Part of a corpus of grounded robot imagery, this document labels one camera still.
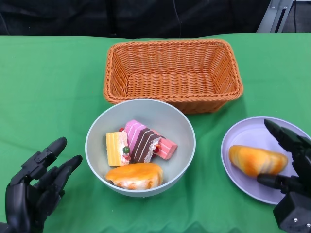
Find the cable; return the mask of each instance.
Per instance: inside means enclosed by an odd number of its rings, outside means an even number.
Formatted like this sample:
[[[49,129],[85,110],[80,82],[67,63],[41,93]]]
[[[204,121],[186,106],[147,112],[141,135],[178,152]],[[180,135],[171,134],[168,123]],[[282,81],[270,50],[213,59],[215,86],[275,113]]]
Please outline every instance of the cable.
[[[179,23],[179,38],[181,38],[181,22],[179,20],[179,16],[178,16],[178,13],[176,10],[175,0],[173,0],[173,3],[174,3],[174,10],[175,10],[176,18],[177,18],[178,23]]]
[[[5,20],[4,20],[3,16],[2,16],[2,13],[1,13],[1,12],[0,12],[0,17],[1,17],[1,19],[2,19],[2,22],[3,22],[4,29],[5,29],[6,33],[7,33],[8,35],[10,35],[9,30],[8,30],[8,27],[6,26],[6,22],[5,22]]]
[[[297,0],[294,0],[294,27],[295,27],[295,33],[297,32],[297,26],[296,26],[296,6],[297,6]]]

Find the basket rim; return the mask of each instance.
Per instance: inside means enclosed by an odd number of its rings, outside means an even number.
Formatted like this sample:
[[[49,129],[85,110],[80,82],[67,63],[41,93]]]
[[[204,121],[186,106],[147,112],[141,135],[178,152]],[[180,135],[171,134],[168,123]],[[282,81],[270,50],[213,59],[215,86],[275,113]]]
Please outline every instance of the basket rim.
[[[175,95],[149,95],[149,96],[132,96],[132,97],[118,97],[111,93],[110,91],[110,73],[112,71],[112,55],[115,52],[115,49],[118,47],[129,46],[133,44],[137,45],[161,45],[162,43],[167,44],[179,44],[179,43],[194,43],[194,44],[202,44],[202,43],[221,43],[225,46],[225,49],[231,54],[230,56],[230,63],[233,67],[233,77],[235,81],[236,90],[227,93],[221,94],[214,94],[214,93],[200,93],[200,94],[175,94]],[[243,84],[242,79],[239,72],[239,67],[237,60],[235,58],[232,46],[223,39],[211,38],[211,39],[168,39],[168,40],[148,40],[148,41],[128,41],[128,42],[118,42],[113,44],[108,52],[107,52],[107,59],[106,59],[106,69],[104,75],[104,97],[108,102],[117,103],[120,101],[125,100],[132,100],[132,99],[157,99],[162,101],[172,101],[174,102],[175,98],[178,98],[176,102],[193,102],[193,101],[207,101],[212,99],[217,100],[234,100],[240,97],[243,93]]]

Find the white bowl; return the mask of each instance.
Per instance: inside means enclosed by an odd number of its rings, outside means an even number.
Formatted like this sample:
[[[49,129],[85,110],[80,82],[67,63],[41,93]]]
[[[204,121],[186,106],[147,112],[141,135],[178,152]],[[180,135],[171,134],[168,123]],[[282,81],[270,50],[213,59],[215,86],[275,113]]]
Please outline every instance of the white bowl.
[[[133,119],[177,144],[169,160],[158,156],[152,159],[164,172],[163,184],[159,187],[127,190],[114,186],[104,178],[112,169],[107,162],[105,135],[125,128],[126,123]],[[177,108],[158,100],[129,100],[112,106],[94,121],[86,137],[86,159],[93,173],[109,188],[131,197],[149,197],[172,187],[189,167],[194,152],[195,135],[188,119]]]

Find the toy food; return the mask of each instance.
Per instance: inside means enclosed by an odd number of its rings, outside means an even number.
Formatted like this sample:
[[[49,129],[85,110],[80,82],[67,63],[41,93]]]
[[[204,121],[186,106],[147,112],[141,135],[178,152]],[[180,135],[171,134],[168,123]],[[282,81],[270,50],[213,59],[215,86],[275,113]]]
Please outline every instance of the toy food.
[[[155,130],[152,131],[161,137],[159,141],[160,145],[159,150],[158,152],[154,152],[154,154],[160,156],[162,159],[170,159],[177,148],[176,143],[161,136],[157,131]]]
[[[148,163],[159,145],[160,136],[143,124],[132,120],[125,126],[131,159],[136,163]]]
[[[281,153],[240,145],[230,147],[229,159],[250,177],[257,177],[261,173],[276,175],[288,162],[287,157]]]
[[[110,166],[123,166],[130,162],[126,132],[115,132],[106,134],[108,164]]]
[[[117,187],[145,190],[162,184],[163,170],[153,163],[129,164],[109,170],[105,178]]]

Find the pink layered cake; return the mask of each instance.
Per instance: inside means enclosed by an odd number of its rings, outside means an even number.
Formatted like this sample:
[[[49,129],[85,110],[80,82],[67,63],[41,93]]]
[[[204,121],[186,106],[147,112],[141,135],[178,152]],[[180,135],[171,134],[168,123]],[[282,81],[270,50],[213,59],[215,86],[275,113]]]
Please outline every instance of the pink layered cake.
[[[160,136],[135,120],[128,122],[124,130],[128,137],[131,159],[136,163],[150,162]]]
[[[147,128],[146,126],[140,124],[138,121],[135,120],[131,120],[126,124],[124,131],[127,133],[128,146],[130,148],[129,153],[130,156],[133,153],[133,149],[138,139],[140,131],[146,128]]]
[[[155,131],[155,130],[152,130],[152,131],[161,137],[161,139],[159,141],[160,150],[158,153],[155,153],[155,154],[160,156],[163,159],[170,159],[171,156],[173,155],[174,151],[177,148],[176,143],[174,143],[173,141],[161,136],[157,131]]]

